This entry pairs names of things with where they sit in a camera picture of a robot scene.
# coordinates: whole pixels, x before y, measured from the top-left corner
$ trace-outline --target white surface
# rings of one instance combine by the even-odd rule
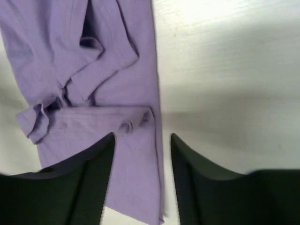
[[[153,0],[164,126],[166,225],[178,223],[169,136],[231,170],[300,168],[300,3]],[[0,45],[0,172],[37,170],[26,107]],[[104,225],[141,225],[105,209]]]

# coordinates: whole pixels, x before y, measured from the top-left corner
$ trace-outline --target fabric fold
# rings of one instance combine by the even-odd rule
[[[48,132],[49,118],[47,107],[55,100],[56,97],[47,97],[16,116],[22,131],[34,144]]]
[[[4,24],[10,24],[15,33],[10,36],[17,37],[17,33],[22,33],[17,41],[16,38],[5,38],[8,33],[4,30],[7,46],[19,47],[8,54],[15,58],[23,51],[19,43],[24,42],[32,52],[32,58],[24,59],[26,67],[39,74],[54,76],[57,85],[63,88],[73,74],[96,61],[103,52],[100,42],[96,47],[81,46],[81,42],[86,40],[83,30],[88,2],[44,0],[41,4],[39,0],[28,0],[22,4],[18,1],[1,1],[0,23],[3,20]]]
[[[115,0],[90,0],[87,13],[87,21],[94,24],[93,32],[105,51],[97,61],[78,71],[71,78],[84,101],[87,101],[92,92],[104,81],[139,59],[127,37],[125,24]]]

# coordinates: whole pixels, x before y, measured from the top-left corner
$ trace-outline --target purple shirt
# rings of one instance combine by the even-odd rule
[[[43,167],[116,135],[106,206],[157,225],[164,187],[150,0],[2,0],[0,28]]]

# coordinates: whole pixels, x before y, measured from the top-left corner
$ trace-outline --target sleeve cuff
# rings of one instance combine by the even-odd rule
[[[82,131],[82,139],[86,133],[106,135],[130,135],[138,128],[152,124],[154,117],[149,107],[106,106],[62,108],[53,112],[53,129]]]
[[[45,98],[40,103],[32,105],[16,116],[22,131],[34,144],[48,132],[49,118],[47,107],[55,100],[55,97]]]

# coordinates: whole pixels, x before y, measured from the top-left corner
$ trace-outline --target lavender garment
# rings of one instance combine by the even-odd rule
[[[30,105],[17,119],[42,166],[114,132],[106,205],[159,224],[164,178],[150,0],[2,0],[0,27]]]

